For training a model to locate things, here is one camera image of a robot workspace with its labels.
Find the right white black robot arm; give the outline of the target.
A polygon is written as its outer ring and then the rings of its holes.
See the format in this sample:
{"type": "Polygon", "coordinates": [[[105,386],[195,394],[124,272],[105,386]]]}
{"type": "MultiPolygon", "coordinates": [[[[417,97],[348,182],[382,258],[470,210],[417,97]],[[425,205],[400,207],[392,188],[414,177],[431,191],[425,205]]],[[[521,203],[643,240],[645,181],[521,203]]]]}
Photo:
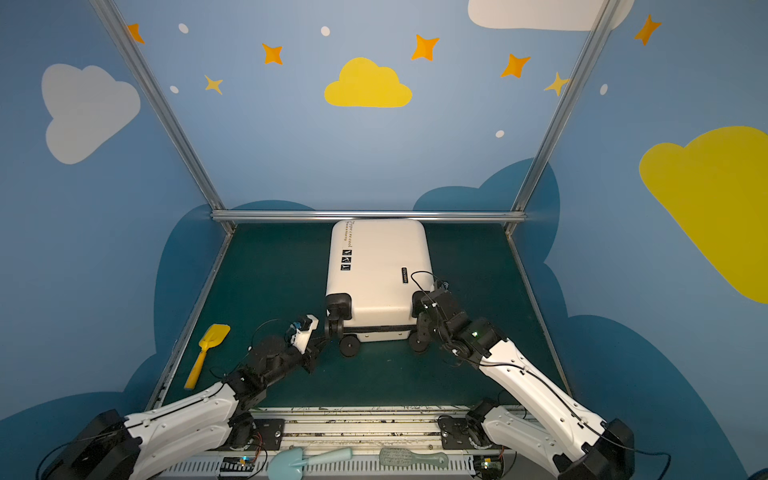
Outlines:
{"type": "Polygon", "coordinates": [[[420,340],[435,340],[499,384],[533,417],[526,421],[484,401],[470,412],[493,444],[514,450],[558,479],[629,479],[634,434],[571,398],[485,318],[471,319],[445,288],[413,296],[420,340]]]}

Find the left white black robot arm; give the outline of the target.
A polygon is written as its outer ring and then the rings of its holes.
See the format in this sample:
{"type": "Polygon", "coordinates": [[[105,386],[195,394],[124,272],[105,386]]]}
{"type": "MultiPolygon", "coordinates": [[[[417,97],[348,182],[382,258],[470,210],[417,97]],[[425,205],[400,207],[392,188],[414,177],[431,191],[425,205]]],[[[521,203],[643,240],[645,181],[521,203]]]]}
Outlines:
{"type": "Polygon", "coordinates": [[[267,389],[301,367],[312,372],[327,344],[311,334],[288,344],[270,336],[211,387],[164,407],[123,416],[96,415],[71,441],[38,464],[37,479],[149,479],[168,467],[227,443],[251,425],[267,389]]]}

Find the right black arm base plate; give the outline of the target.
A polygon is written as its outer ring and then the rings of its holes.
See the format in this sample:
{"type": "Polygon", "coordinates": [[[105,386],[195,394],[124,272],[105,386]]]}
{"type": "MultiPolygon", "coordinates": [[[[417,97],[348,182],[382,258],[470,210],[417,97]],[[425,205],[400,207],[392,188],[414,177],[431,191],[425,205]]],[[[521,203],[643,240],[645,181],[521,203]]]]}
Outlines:
{"type": "Polygon", "coordinates": [[[497,448],[475,420],[441,415],[437,419],[444,450],[487,450],[497,448]]]}

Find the white hard-shell suitcase black lining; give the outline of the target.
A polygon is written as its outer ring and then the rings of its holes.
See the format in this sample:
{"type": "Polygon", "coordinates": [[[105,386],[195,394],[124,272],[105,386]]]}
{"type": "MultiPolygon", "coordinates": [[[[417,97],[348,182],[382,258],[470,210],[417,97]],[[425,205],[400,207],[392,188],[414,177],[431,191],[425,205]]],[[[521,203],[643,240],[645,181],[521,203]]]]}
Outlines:
{"type": "Polygon", "coordinates": [[[409,219],[344,220],[331,232],[326,335],[343,356],[369,342],[406,341],[416,353],[416,309],[434,277],[423,225],[409,219]]]}

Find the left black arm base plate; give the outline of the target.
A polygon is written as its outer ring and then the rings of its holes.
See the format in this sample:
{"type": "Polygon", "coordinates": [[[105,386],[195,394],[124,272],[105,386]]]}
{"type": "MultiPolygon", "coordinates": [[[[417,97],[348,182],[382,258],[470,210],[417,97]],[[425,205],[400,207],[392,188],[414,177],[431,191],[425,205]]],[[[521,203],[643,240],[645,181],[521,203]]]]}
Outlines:
{"type": "Polygon", "coordinates": [[[246,424],[241,449],[279,451],[284,437],[285,420],[280,418],[255,418],[246,424]]]}

